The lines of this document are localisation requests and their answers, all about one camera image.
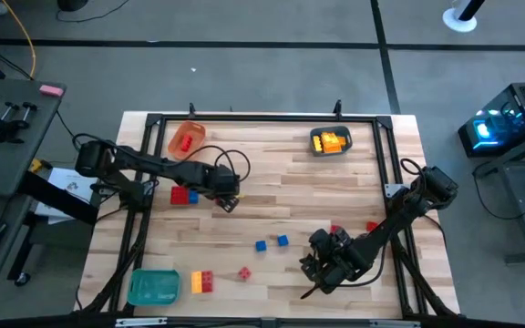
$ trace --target white stand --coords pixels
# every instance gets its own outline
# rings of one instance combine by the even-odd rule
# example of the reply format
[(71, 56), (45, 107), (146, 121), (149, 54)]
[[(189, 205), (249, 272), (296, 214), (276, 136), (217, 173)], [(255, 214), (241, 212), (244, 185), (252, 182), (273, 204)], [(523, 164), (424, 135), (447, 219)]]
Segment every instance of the white stand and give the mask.
[(478, 25), (478, 20), (475, 19), (475, 17), (469, 19), (468, 21), (458, 20), (455, 17), (454, 8), (448, 9), (445, 11), (445, 13), (443, 13), (443, 22), (445, 22), (445, 25), (448, 26), (448, 28), (460, 33), (471, 32)]

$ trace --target orange container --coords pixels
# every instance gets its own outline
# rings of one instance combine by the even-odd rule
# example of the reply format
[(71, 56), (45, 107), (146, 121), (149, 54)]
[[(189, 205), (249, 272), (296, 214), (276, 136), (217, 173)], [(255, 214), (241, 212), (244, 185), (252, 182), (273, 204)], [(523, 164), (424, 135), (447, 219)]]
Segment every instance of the orange container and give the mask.
[[(191, 144), (188, 150), (183, 151), (181, 150), (181, 144), (183, 141), (183, 137), (185, 137), (186, 135), (191, 137)], [(168, 145), (168, 152), (175, 159), (186, 159), (192, 151), (201, 147), (201, 145), (204, 143), (205, 138), (206, 128), (203, 125), (192, 121), (184, 121), (183, 123), (181, 123), (177, 132), (171, 139), (170, 144)]]

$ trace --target computer tower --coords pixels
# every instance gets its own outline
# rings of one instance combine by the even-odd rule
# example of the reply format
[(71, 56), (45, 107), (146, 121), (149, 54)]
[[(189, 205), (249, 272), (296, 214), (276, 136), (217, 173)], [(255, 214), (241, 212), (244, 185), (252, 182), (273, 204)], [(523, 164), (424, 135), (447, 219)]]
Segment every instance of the computer tower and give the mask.
[(512, 83), (458, 130), (470, 158), (499, 156), (525, 140), (525, 83)]

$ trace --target blue lego brick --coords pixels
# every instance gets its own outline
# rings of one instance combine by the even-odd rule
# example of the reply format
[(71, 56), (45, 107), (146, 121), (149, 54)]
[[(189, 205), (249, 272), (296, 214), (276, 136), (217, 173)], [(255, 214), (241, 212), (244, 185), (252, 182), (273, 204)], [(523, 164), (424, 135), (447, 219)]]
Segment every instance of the blue lego brick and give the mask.
[(190, 193), (188, 194), (188, 201), (190, 204), (197, 204), (199, 199), (199, 194), (195, 190), (190, 190)]
[(287, 239), (287, 235), (279, 236), (277, 238), (277, 241), (279, 241), (279, 246), (287, 246), (289, 244), (289, 240)]
[(266, 241), (257, 241), (254, 246), (256, 251), (266, 251)]

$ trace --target pink object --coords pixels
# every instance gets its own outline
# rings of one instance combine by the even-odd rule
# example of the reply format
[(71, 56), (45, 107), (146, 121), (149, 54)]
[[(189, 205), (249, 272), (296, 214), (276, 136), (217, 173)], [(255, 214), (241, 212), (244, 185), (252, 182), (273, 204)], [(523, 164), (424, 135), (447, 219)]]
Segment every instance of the pink object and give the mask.
[(61, 88), (51, 87), (47, 85), (42, 85), (42, 87), (40, 87), (40, 92), (43, 93), (44, 95), (54, 96), (54, 97), (62, 97), (62, 95), (64, 95), (64, 90), (62, 90)]
[(247, 267), (243, 267), (239, 272), (238, 275), (243, 278), (244, 280), (247, 280), (251, 276), (251, 271), (248, 270)]

